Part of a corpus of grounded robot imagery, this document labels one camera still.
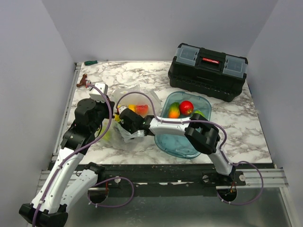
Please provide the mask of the fake peach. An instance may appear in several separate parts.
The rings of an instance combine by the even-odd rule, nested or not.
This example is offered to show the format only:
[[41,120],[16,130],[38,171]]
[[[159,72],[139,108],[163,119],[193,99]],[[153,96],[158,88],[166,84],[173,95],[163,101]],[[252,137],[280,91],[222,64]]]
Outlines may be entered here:
[[136,105],[135,106],[135,113],[140,115],[141,117],[146,117],[149,112],[148,105]]

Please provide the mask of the translucent printed plastic bag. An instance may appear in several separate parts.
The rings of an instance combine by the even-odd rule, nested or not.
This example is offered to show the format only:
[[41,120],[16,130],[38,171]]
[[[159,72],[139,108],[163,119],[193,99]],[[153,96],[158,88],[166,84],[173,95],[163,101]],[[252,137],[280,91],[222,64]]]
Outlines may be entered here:
[[102,141],[115,148],[135,147],[148,134],[145,117],[160,114],[161,100],[152,89],[139,85],[118,88],[113,92],[114,119]]

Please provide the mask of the orange green fake mango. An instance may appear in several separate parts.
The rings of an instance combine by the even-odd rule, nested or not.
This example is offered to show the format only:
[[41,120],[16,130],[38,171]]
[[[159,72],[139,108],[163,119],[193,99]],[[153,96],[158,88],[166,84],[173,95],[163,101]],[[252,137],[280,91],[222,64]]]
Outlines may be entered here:
[[179,116],[180,116],[179,103],[174,102],[169,107],[168,117],[177,119],[177,118],[179,118]]

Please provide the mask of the red fake fruit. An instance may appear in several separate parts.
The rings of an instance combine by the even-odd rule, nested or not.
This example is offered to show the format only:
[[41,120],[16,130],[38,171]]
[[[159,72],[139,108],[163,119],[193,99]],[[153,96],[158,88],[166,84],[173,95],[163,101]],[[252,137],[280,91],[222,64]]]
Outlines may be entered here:
[[191,115],[193,110],[194,110],[194,105],[188,100],[185,100],[179,104],[179,111],[182,115],[185,116]]

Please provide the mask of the green fake fruit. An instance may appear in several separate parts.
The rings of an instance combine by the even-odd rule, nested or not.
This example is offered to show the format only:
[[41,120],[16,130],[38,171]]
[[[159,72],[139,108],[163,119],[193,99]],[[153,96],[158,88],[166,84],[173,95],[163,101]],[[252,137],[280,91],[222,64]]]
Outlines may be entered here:
[[205,115],[203,114],[203,112],[201,112],[201,111],[199,111],[199,110],[195,110],[195,111],[193,112],[193,114],[199,114],[200,116],[205,117]]

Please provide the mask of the light green fake pear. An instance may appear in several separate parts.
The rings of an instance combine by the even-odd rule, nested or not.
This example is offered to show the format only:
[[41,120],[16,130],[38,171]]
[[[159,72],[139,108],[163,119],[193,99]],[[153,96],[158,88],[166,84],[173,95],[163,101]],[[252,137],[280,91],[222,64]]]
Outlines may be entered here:
[[110,131],[107,131],[101,139],[106,142],[110,142],[112,139],[112,133]]

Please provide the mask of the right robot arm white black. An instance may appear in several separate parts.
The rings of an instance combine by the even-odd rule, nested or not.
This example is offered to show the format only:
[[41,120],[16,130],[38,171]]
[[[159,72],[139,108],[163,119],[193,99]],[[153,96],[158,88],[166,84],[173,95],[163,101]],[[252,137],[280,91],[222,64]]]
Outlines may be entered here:
[[208,155],[218,173],[218,181],[229,185],[235,180],[235,167],[228,160],[222,150],[219,131],[224,134],[225,143],[227,133],[224,128],[208,121],[202,115],[195,113],[189,118],[171,119],[148,115],[141,117],[129,108],[122,106],[118,109],[120,122],[124,132],[129,136],[157,136],[177,135],[187,138],[196,151]]

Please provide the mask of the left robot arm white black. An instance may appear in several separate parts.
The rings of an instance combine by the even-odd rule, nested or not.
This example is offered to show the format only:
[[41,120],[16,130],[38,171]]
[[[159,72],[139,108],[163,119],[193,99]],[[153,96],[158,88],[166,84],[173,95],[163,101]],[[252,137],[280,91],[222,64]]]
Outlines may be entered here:
[[19,214],[34,227],[63,227],[70,209],[91,186],[105,181],[104,169],[90,163],[72,184],[69,181],[89,147],[96,142],[95,133],[104,119],[111,120],[115,103],[85,98],[78,102],[75,119],[64,133],[57,160],[36,197],[22,204]]

